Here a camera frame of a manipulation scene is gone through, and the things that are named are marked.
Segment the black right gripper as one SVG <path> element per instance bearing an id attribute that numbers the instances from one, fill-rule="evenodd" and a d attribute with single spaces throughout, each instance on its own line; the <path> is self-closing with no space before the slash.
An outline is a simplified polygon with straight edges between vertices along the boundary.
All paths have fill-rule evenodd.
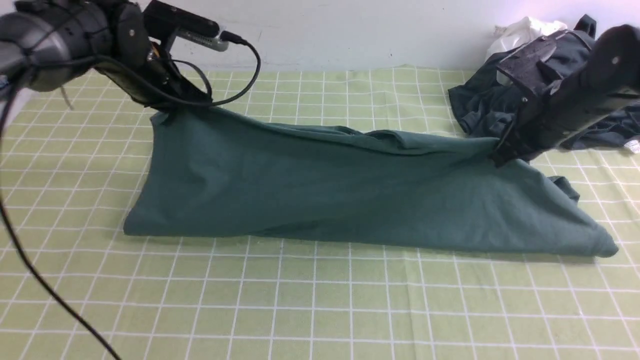
<path id="1" fill-rule="evenodd" d="M 522 93 L 515 121 L 488 158 L 496 167 L 526 163 L 610 113 L 639 100 L 639 32 L 608 30 L 588 47 L 588 58 L 567 76 L 547 62 L 560 39 L 579 34 L 559 30 L 515 50 L 497 66 Z"/>

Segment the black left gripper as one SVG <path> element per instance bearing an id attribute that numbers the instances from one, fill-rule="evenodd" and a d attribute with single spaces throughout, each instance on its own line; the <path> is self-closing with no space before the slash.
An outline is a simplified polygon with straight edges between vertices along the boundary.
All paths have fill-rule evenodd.
<path id="1" fill-rule="evenodd" d="M 164 2 L 151 2 L 145 10 L 134 2 L 99 2 L 112 34 L 110 57 L 123 66 L 103 61 L 97 66 L 131 99 L 146 108 L 170 111 L 180 101 L 212 103 L 211 90 L 204 92 L 187 80 L 172 63 L 171 47 L 179 30 L 194 20 L 206 19 Z"/>

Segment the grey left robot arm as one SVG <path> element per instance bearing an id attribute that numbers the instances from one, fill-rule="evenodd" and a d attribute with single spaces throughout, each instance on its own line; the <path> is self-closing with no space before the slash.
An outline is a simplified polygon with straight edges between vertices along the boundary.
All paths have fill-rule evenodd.
<path id="1" fill-rule="evenodd" d="M 16 0 L 1 16 L 1 101 L 10 91 L 52 92 L 90 70 L 131 100 L 158 111 L 176 100 L 210 103 L 183 76 L 170 49 L 176 38 L 212 39 L 212 20 L 160 0 Z"/>

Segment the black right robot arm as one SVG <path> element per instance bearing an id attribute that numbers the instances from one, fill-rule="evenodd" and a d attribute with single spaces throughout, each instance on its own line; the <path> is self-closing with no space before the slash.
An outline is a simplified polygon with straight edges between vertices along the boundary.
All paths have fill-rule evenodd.
<path id="1" fill-rule="evenodd" d="M 578 40 L 589 57 L 570 75 L 560 76 L 546 63 L 559 41 L 569 37 Z M 639 29 L 628 24 L 611 27 L 593 44 L 575 30 L 558 30 L 507 55 L 497 70 L 522 98 L 515 119 L 490 154 L 494 165 L 531 161 L 637 101 L 639 63 Z"/>

